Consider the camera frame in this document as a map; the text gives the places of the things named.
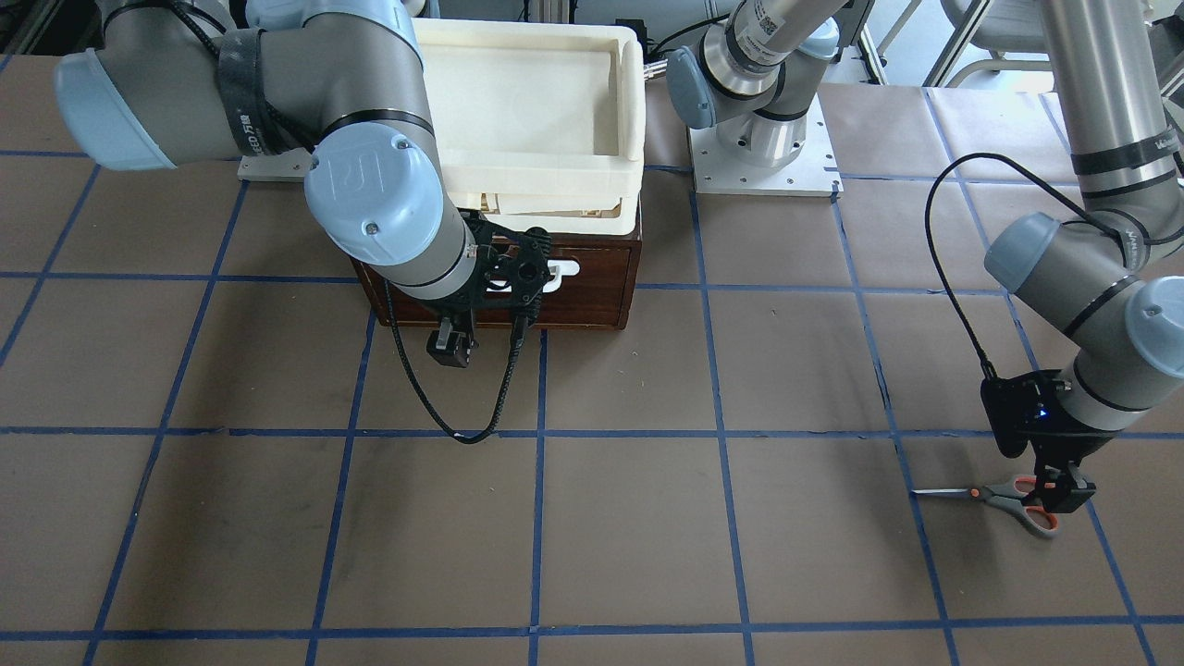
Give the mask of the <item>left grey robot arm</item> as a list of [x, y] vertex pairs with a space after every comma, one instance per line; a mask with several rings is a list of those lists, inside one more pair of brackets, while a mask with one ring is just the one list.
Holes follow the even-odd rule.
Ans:
[[[673, 105], [745, 164], [791, 164], [834, 58], [837, 1], [744, 1], [697, 46], [669, 55]], [[995, 281], [1077, 345], [1061, 370], [1003, 378], [985, 350], [980, 396], [1006, 457], [1031, 476], [955, 489], [1045, 534], [1095, 493], [1082, 460], [1180, 389], [1180, 277], [1143, 281], [1180, 250], [1179, 140], [1167, 124], [1143, 12], [1132, 1], [1040, 1], [1082, 201], [1027, 214], [985, 254]]]

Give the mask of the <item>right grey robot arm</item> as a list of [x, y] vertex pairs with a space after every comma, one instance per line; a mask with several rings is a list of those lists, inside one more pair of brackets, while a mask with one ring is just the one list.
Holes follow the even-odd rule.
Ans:
[[465, 367], [476, 313], [507, 309], [509, 361], [538, 319], [549, 235], [506, 231], [444, 187], [426, 63], [401, 1], [102, 1], [103, 47], [63, 56], [56, 105], [107, 169], [303, 148], [314, 219], [438, 320], [427, 353]]

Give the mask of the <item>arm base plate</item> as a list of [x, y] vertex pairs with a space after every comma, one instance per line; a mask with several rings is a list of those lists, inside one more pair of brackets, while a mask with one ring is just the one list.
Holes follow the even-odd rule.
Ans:
[[845, 188], [818, 97], [791, 121], [748, 113], [690, 128], [688, 140], [699, 193], [829, 197]]
[[242, 156], [237, 177], [249, 182], [301, 182], [311, 165], [313, 156], [304, 149], [276, 155]]

